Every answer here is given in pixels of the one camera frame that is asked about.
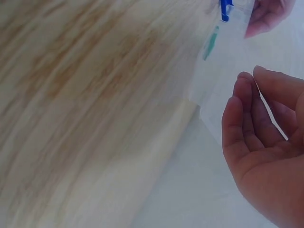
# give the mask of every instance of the clear plastic bag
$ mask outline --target clear plastic bag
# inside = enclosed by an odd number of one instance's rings
[[[251,39],[236,30],[236,19],[227,24],[209,59],[197,65],[190,100],[201,106],[200,116],[218,143],[221,144],[221,118],[232,95],[237,75],[252,73],[256,65],[304,78],[304,2],[298,0],[288,19],[269,33]]]

